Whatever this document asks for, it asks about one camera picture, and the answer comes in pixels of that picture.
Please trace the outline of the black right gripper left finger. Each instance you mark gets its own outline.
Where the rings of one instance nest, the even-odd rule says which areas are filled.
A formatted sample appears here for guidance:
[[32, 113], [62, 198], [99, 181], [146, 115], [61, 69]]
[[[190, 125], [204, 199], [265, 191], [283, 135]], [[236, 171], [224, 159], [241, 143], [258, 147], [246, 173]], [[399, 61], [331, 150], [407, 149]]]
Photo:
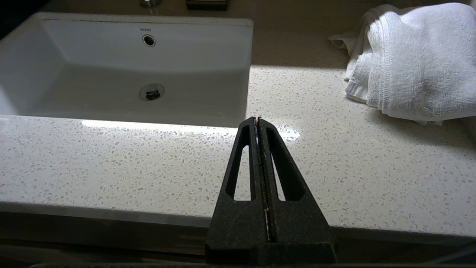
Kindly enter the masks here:
[[[251, 199], [235, 200], [242, 151], [248, 146]], [[207, 233], [208, 264], [257, 264], [261, 246], [268, 242], [265, 193], [257, 144], [257, 119], [238, 127], [231, 156]]]

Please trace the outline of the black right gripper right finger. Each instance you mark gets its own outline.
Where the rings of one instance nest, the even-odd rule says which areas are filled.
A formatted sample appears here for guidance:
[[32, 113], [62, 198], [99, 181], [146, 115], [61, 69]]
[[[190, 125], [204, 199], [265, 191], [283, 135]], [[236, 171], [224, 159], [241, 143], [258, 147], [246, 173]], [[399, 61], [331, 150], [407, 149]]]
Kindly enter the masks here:
[[279, 131], [258, 119], [269, 238], [266, 264], [335, 264], [337, 240]]

